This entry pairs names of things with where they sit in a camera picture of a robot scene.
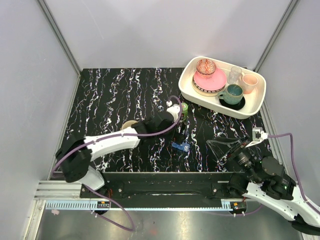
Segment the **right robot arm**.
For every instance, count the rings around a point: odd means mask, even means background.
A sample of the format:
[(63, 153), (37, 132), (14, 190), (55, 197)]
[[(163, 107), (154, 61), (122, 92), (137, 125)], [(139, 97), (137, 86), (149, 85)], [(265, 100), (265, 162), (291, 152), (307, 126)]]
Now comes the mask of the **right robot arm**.
[(320, 208), (302, 194), (301, 187), (286, 174), (279, 161), (266, 156), (259, 159), (250, 147), (267, 139), (267, 134), (254, 137), (215, 137), (206, 144), (231, 173), (226, 193), (232, 198), (252, 199), (277, 212), (291, 226), (304, 234), (320, 234)]

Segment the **blue pill organizer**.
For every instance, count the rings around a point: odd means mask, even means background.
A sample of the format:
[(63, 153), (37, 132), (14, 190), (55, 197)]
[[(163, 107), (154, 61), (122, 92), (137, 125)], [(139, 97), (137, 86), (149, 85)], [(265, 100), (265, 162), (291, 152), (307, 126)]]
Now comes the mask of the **blue pill organizer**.
[(172, 142), (171, 143), (171, 146), (174, 148), (174, 149), (177, 149), (177, 150), (180, 150), (180, 151), (183, 151), (183, 152), (188, 152), (189, 149), (190, 149), (190, 144), (187, 143), (187, 142), (183, 142), (181, 144), (178, 144), (176, 142)]

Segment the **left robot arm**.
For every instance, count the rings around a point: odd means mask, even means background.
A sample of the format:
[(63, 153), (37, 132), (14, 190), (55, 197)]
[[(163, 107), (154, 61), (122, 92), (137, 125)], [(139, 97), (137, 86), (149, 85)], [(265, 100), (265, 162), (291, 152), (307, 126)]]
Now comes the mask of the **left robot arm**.
[(67, 183), (80, 182), (88, 186), (95, 197), (103, 198), (108, 193), (108, 186), (103, 175), (90, 166), (93, 160), (113, 152), (134, 149), (154, 138), (172, 136), (177, 140), (179, 135), (174, 133), (176, 127), (173, 124), (185, 118), (184, 113), (160, 112), (142, 121), (127, 121), (117, 132), (85, 136), (78, 140), (73, 138), (57, 151), (57, 165), (61, 167)]

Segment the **green pill bottle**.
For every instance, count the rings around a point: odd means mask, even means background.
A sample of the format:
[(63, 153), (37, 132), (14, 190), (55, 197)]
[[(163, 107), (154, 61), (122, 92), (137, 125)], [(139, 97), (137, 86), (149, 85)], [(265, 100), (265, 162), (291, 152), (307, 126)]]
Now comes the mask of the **green pill bottle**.
[(181, 116), (180, 116), (180, 121), (186, 121), (187, 120), (187, 117), (188, 117), (188, 104), (183, 102), (181, 104), (182, 106), (182, 113), (181, 113)]

